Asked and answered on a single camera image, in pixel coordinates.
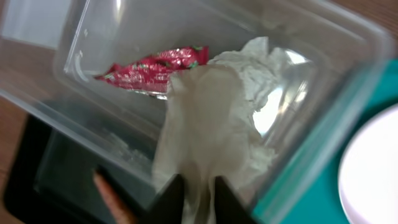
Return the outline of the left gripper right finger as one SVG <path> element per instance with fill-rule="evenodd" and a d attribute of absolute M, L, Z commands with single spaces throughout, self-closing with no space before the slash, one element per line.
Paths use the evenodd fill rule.
<path fill-rule="evenodd" d="M 221 176 L 215 178 L 214 210 L 216 224 L 256 224 Z"/>

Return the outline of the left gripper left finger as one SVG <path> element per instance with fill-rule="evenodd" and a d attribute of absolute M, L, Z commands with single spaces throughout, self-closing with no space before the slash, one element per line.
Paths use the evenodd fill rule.
<path fill-rule="evenodd" d="M 185 200 L 185 180 L 176 174 L 146 215 L 146 224 L 181 224 Z"/>

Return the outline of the white napkin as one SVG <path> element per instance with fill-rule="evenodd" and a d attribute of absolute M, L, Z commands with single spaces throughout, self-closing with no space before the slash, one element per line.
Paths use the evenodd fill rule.
<path fill-rule="evenodd" d="M 249 203 L 277 151 L 266 136 L 289 103 L 302 101 L 303 72 L 313 65 L 293 50 L 269 50 L 267 37 L 226 51 L 206 65 L 172 75 L 152 180 L 161 190 L 185 179 L 184 223 L 214 223 L 214 182 L 224 177 Z"/>

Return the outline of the red snack wrapper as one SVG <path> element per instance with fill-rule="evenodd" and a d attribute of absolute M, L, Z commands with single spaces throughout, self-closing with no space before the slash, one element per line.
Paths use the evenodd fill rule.
<path fill-rule="evenodd" d="M 171 74 L 205 65 L 208 61 L 207 46 L 170 49 L 146 56 L 126 66 L 114 63 L 105 74 L 95 76 L 95 80 L 124 90 L 164 94 Z"/>

